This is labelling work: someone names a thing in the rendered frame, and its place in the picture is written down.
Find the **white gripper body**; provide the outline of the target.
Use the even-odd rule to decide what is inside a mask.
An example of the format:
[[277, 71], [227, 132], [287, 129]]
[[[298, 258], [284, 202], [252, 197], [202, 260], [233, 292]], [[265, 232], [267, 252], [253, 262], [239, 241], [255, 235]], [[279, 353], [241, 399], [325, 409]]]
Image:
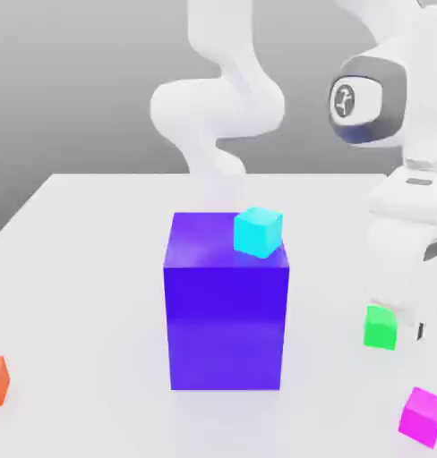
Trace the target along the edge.
[[368, 236], [367, 288], [373, 303], [406, 324], [437, 313], [437, 225], [378, 218]]

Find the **small green cube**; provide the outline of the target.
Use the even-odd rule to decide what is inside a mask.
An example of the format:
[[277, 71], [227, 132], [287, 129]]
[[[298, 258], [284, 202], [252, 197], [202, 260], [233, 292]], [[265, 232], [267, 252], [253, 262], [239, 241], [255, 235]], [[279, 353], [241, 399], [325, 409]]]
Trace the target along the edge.
[[364, 322], [364, 345], [394, 351], [398, 338], [398, 321], [392, 310], [369, 305]]

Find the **small magenta cube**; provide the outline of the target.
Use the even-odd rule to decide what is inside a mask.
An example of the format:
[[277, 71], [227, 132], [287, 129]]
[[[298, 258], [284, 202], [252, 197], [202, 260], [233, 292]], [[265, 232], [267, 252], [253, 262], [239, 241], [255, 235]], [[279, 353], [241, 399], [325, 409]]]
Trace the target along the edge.
[[437, 395], [415, 386], [401, 413], [398, 431], [434, 449], [437, 443]]

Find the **small cyan cube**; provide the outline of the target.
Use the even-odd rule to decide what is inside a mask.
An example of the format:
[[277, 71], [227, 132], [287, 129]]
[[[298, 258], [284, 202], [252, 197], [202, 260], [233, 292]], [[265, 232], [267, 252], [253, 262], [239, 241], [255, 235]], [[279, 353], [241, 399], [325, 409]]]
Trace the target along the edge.
[[282, 244], [283, 215], [252, 207], [234, 218], [233, 247], [259, 259], [268, 258]]

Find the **large purple box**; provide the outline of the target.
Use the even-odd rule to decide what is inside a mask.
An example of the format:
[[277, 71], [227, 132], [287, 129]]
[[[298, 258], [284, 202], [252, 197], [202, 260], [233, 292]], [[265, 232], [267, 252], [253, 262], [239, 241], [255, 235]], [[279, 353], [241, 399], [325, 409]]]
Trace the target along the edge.
[[233, 213], [176, 212], [163, 265], [170, 385], [280, 388], [289, 286], [283, 246], [236, 251]]

